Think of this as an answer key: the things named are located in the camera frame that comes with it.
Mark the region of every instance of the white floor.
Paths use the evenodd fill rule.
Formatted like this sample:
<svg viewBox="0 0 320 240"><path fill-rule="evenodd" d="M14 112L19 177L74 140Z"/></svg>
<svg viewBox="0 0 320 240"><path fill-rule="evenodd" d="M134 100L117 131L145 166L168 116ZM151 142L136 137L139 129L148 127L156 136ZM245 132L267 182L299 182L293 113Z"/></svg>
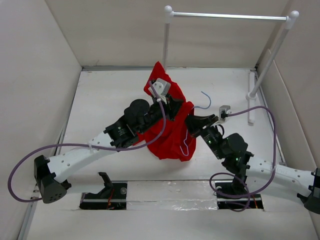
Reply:
<svg viewBox="0 0 320 240"><path fill-rule="evenodd" d="M143 92L150 70L82 72L78 83L64 143L87 143L123 115L123 110L138 98L149 100ZM212 105L207 110L196 109L199 116L218 114L221 105L231 105L232 111L247 108L248 69L232 68L174 68L169 69L171 79L177 82L187 101L207 106L210 95ZM258 104L263 105L261 98ZM262 110L256 111L256 123L248 125L247 115L231 117L224 124L226 135L239 133L248 143L248 150L257 157L272 160L272 129ZM154 180L182 181L208 180L218 172L226 172L202 139L197 139L196 151L189 162L159 160L147 148L120 152L100 159L77 172L73 177L84 176L92 181L97 172L107 172L112 181L132 181L128 197L137 199L141 191L133 191L135 181L143 181L143 195L156 189ZM199 181L198 186L206 181ZM189 193L192 183L182 184ZM200 200L208 198L202 194ZM29 231L29 240L38 239L317 239L309 213L296 203L274 197L262 197L265 211L246 210L234 213L229 210L160 210L148 211L90 211L78 210L79 194L70 194L58 202L37 204Z"/></svg>

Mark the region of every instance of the metal rod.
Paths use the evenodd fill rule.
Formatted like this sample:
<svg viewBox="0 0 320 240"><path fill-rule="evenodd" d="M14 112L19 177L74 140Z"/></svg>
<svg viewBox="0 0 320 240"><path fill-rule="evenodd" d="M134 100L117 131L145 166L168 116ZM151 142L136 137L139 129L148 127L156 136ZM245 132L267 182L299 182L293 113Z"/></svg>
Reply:
<svg viewBox="0 0 320 240"><path fill-rule="evenodd" d="M211 18L211 19L242 19L242 20L259 20L266 22L287 21L286 16L253 16L253 15L232 15L232 14L214 14L214 13L193 13L193 12L173 12L174 17L182 18Z"/></svg>
<svg viewBox="0 0 320 240"><path fill-rule="evenodd" d="M163 42L163 52L162 52L162 66L165 71L167 71L167 58L168 58L168 44L169 44L169 28L170 23L164 24L164 42Z"/></svg>
<svg viewBox="0 0 320 240"><path fill-rule="evenodd" d="M268 59L268 62L266 63L264 69L262 70L258 80L256 81L256 84L254 85L254 88L252 89L252 92L250 92L250 94L249 94L249 96L251 98L254 98L256 96L256 93L257 93L257 91L258 91L263 79L265 78L265 76L266 76L266 74L267 74L272 62L274 61L274 59L275 59L275 57L276 57L276 55L277 55L282 43L284 42L288 32L289 32L289 29L285 29L284 28L282 30L282 33L281 33L280 37L278 38L278 40L277 40L277 42L276 42L276 44L274 46L274 49L273 49L273 51L272 51L272 53L271 53L271 55L270 55L270 57Z"/></svg>

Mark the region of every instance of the white table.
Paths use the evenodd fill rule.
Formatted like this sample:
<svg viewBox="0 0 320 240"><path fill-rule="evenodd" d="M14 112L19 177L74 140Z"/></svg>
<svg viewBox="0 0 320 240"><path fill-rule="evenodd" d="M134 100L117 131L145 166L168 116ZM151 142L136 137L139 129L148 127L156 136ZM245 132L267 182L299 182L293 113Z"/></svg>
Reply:
<svg viewBox="0 0 320 240"><path fill-rule="evenodd" d="M150 102L150 97L143 92L150 72L82 72L63 142L87 143L118 120L133 100L140 98ZM208 99L201 91L211 96L212 105L209 109L195 110L195 114L199 116L218 114L221 105L231 105L234 113L246 109L249 72L249 69L233 68L168 70L171 79L181 87L187 101L207 106ZM260 95L257 103L263 105L261 101ZM249 151L271 161L273 133L270 121L263 110L257 110L255 114L254 126L248 125L246 114L230 117L224 124L225 134L239 133L248 143ZM112 181L129 181L128 197L135 199L138 192L141 194L141 191L134 190L137 187L136 181L143 181L141 183L144 183L144 188L149 188L149 191L143 191L144 196L151 196L152 191L157 188L156 184L159 184L155 180L193 180L192 185L198 183L196 180L208 180L214 173L226 172L221 161L215 158L202 139L198 138L196 144L196 151L188 162L159 160L147 148L143 148L104 157L78 171L74 177L80 179L84 176L97 176L97 172L107 172ZM61 152L68 150L69 148L63 148ZM190 183L181 183L181 189L188 193L184 198L191 198L194 188L190 187ZM200 198L207 198L206 194L200 193ZM262 200L265 211L248 209L242 213L229 210L159 210L156 207L149 207L148 210L135 208L136 210L106 211L79 210L80 195L70 194L49 205L42 202L37 204L28 240L317 239L309 213L301 205L269 196L262 196Z"/></svg>

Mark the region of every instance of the metal frame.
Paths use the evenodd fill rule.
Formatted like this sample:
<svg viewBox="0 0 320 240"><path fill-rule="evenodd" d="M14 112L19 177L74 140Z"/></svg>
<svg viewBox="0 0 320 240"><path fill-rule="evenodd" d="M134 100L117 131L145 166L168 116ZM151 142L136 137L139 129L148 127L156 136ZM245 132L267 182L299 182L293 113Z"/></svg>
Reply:
<svg viewBox="0 0 320 240"><path fill-rule="evenodd" d="M234 20L255 20L263 22L275 22L284 23L284 28L275 44L275 47L261 72L257 82L255 83L254 75L249 76L249 89L248 94L245 97L248 101L248 108L252 108L256 105L257 91L265 78L272 62L274 61L282 43L284 42L289 30L293 27L296 19L299 17L298 11L292 11L289 16L257 16L257 15L234 15L234 14L215 14L215 13L192 13L192 12L174 12L171 6L164 7L164 41L163 41L163 53L162 53L162 65L165 71L168 68L168 45L169 45L169 29L172 18L211 18L211 19L234 19ZM250 111L248 113L248 122L254 124L255 113Z"/></svg>

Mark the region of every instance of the horizontal bar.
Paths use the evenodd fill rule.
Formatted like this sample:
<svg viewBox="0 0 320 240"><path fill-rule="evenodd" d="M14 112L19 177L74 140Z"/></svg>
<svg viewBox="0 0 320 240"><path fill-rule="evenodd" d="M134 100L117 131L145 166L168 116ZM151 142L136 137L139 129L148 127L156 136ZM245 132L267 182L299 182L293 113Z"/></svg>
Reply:
<svg viewBox="0 0 320 240"><path fill-rule="evenodd" d="M232 15L232 14L215 14L215 13L193 13L193 12L173 12L174 17L182 18L211 18L211 19L242 19L242 20L259 20L266 22L286 22L286 16L253 16L253 15Z"/></svg>

